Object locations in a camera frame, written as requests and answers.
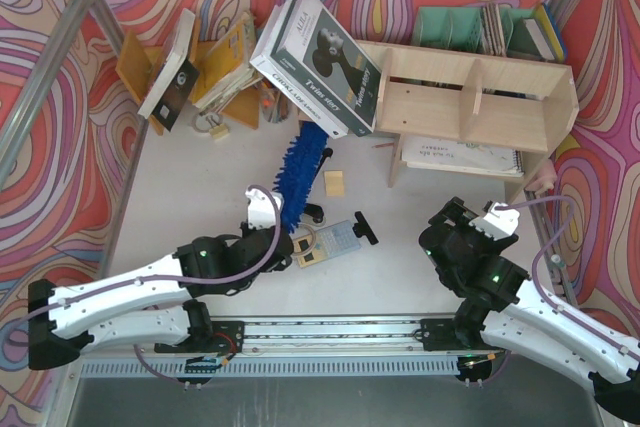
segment spiral notebook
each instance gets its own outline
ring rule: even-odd
[[[520,152],[504,147],[408,136],[402,160],[417,169],[522,177]]]

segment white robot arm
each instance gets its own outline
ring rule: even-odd
[[[200,237],[133,272],[89,284],[32,283],[29,366],[49,369],[120,344],[156,342],[167,352],[215,351],[209,313],[195,298],[238,293],[259,273],[291,263],[291,239],[286,232],[274,235],[273,199],[252,190],[247,197],[242,237]],[[454,197],[420,235],[441,283],[464,299],[453,320],[423,320],[424,348],[491,346],[518,352],[581,385],[613,415],[640,423],[638,341],[568,305],[501,257],[518,240],[518,213],[492,203],[485,211],[479,216]],[[228,245],[231,239],[236,242]],[[149,310],[176,303],[182,305]]]
[[[435,341],[448,329],[467,348],[518,352],[581,385],[613,415],[640,422],[638,340],[567,304],[501,257],[518,240],[517,219],[504,204],[489,203],[479,216],[454,197],[429,220],[420,246],[442,284],[465,299],[451,325],[439,326]],[[431,350],[427,331],[423,344]]]
[[[242,237],[199,237],[149,265],[87,284],[32,282],[29,367],[51,369],[99,348],[143,342],[172,346],[174,352],[212,352],[216,341],[209,313],[194,299],[234,295],[260,273],[291,264],[293,242],[276,229],[282,198],[271,194],[269,199],[259,189],[246,196]],[[156,307],[175,304],[182,305]]]

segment book spine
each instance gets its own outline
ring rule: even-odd
[[[347,135],[347,127],[335,117],[324,111],[318,102],[310,98],[304,89],[295,81],[290,81],[287,76],[269,58],[258,58],[252,62],[253,66],[273,85],[277,86],[288,99],[296,104],[300,110],[307,114],[316,124],[324,130],[332,139],[339,139]]]
[[[324,88],[314,76],[298,62],[286,49],[280,49],[272,54],[272,60],[277,63],[285,76],[300,84],[308,95],[317,100],[326,112],[330,112],[346,125],[358,137],[363,137],[373,130],[360,120],[351,109],[334,96],[329,89]]]

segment blue brush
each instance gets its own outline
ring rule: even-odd
[[[274,190],[284,199],[280,218],[289,233],[300,223],[327,138],[326,132],[316,124],[303,122],[300,135],[284,155],[284,166],[276,175]]]

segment wooden bookshelf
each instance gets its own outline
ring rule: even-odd
[[[573,74],[566,65],[376,42],[360,45],[382,66],[376,130],[399,134],[390,187],[404,164],[406,136],[420,135],[521,151],[523,177],[491,176],[505,181],[506,199],[513,201],[578,115]]]

